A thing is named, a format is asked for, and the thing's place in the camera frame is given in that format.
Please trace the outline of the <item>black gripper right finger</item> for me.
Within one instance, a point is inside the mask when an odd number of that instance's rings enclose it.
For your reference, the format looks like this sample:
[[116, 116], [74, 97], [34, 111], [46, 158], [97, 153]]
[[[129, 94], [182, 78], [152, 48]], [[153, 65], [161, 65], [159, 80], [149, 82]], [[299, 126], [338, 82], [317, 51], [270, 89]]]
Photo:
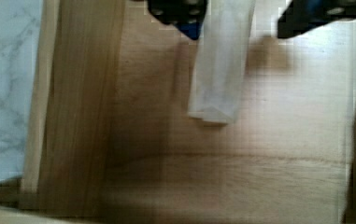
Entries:
[[342, 20], [356, 20], [356, 0], [291, 0], [278, 18], [277, 38], [293, 38]]

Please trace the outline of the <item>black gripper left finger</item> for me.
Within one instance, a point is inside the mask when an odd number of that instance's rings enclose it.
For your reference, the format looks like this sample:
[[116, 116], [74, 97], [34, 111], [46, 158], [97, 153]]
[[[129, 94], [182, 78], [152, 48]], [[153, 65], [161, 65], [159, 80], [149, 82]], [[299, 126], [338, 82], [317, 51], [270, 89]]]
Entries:
[[191, 40], [200, 37], [208, 0], [147, 0], [149, 13], [160, 23], [172, 25]]

